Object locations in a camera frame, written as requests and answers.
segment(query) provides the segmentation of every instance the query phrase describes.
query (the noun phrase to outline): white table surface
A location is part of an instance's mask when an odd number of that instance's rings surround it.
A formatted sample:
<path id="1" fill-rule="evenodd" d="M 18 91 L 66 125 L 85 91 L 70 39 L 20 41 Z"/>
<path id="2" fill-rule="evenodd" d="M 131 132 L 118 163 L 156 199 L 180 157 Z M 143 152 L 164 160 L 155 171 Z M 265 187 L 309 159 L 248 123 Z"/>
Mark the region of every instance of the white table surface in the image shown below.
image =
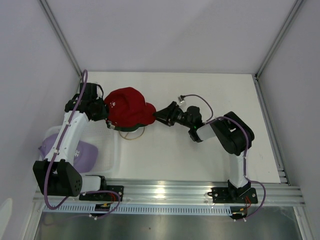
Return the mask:
<path id="1" fill-rule="evenodd" d="M 235 112 L 254 132 L 249 150 L 248 176 L 263 183 L 279 183 L 279 175 L 253 78 L 249 74 L 89 72 L 88 81 L 98 83 L 107 96 L 111 91 L 133 87 L 158 110 L 177 96 L 198 94 L 206 99 L 215 117 Z M 200 107 L 202 119 L 208 106 L 197 97 L 187 97 L 188 106 Z M 128 141 L 119 137 L 118 167 L 108 178 L 171 181 L 225 182 L 229 179 L 229 154 L 218 139 L 193 142 L 188 128 L 155 122 L 142 137 Z"/>

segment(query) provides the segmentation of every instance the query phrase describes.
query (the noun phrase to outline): white wall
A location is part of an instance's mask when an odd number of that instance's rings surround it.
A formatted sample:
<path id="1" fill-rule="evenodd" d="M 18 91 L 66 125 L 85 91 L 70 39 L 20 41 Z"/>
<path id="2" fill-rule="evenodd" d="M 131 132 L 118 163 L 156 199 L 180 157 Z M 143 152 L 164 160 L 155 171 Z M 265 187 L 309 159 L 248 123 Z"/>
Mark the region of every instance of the white wall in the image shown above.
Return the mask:
<path id="1" fill-rule="evenodd" d="M 77 76 L 36 0 L 2 1 L 0 32 L 0 204 L 13 198 L 3 239 L 18 240 L 36 187 L 37 147 L 63 119 Z"/>
<path id="2" fill-rule="evenodd" d="M 295 0 L 49 0 L 91 71 L 255 73 Z"/>
<path id="3" fill-rule="evenodd" d="M 293 185 L 320 238 L 320 1 L 308 0 L 260 79 Z"/>

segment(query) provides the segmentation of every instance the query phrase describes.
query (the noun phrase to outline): baseball cap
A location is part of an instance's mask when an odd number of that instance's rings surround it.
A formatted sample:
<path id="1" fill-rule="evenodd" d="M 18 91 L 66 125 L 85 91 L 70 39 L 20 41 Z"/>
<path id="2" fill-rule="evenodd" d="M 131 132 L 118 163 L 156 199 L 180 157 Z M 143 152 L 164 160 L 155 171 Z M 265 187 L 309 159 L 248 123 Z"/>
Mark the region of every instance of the baseball cap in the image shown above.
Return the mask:
<path id="1" fill-rule="evenodd" d="M 140 127 L 153 124 L 156 108 L 145 101 L 144 96 L 133 87 L 112 91 L 104 103 L 109 108 L 107 123 L 110 121 L 115 130 L 132 132 Z"/>

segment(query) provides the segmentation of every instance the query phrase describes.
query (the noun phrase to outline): cable connector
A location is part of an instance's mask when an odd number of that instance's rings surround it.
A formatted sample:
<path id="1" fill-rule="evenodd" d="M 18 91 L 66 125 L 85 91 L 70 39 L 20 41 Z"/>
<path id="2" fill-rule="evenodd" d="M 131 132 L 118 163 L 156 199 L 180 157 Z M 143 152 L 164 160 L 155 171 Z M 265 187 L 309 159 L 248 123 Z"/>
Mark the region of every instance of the cable connector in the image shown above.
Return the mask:
<path id="1" fill-rule="evenodd" d="M 183 95 L 178 96 L 178 101 L 179 101 L 178 105 L 179 105 L 179 107 L 181 107 L 181 106 L 186 104 L 185 97 L 186 96 L 183 96 Z"/>
<path id="2" fill-rule="evenodd" d="M 116 126 L 115 125 L 113 125 L 112 124 L 112 122 L 111 121 L 106 121 L 106 127 L 108 128 L 108 129 L 115 129 L 116 128 Z"/>

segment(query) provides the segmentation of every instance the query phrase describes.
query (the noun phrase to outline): cap logo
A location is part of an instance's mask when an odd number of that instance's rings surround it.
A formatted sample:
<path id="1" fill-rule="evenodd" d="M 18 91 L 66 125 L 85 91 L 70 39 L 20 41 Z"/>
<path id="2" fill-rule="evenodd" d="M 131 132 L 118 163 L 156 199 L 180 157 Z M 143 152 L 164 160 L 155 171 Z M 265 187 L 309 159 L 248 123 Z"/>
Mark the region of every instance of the cap logo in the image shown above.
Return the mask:
<path id="1" fill-rule="evenodd" d="M 114 101 L 110 102 L 111 108 L 113 108 L 115 105 L 116 105 L 116 103 Z"/>

